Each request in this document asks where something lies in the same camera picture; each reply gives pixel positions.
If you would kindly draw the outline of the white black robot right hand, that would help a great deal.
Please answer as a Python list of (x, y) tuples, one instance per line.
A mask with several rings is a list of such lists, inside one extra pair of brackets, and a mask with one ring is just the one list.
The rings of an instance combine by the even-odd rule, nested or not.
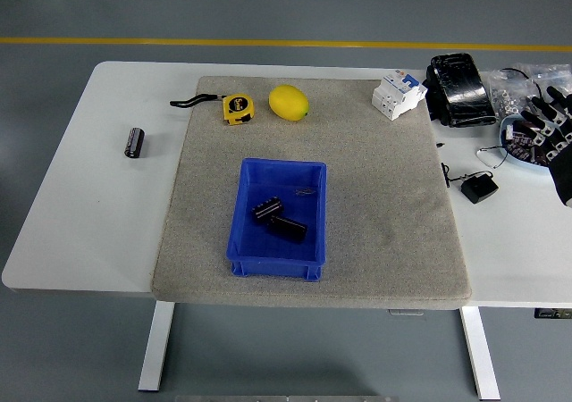
[(565, 96), (559, 89), (548, 86), (547, 94), (551, 102), (533, 96), (533, 106), (540, 110), (543, 119), (536, 113), (523, 110), (521, 116), (532, 124), (522, 132), (539, 147), (547, 160), (560, 201), (571, 206), (571, 95)]

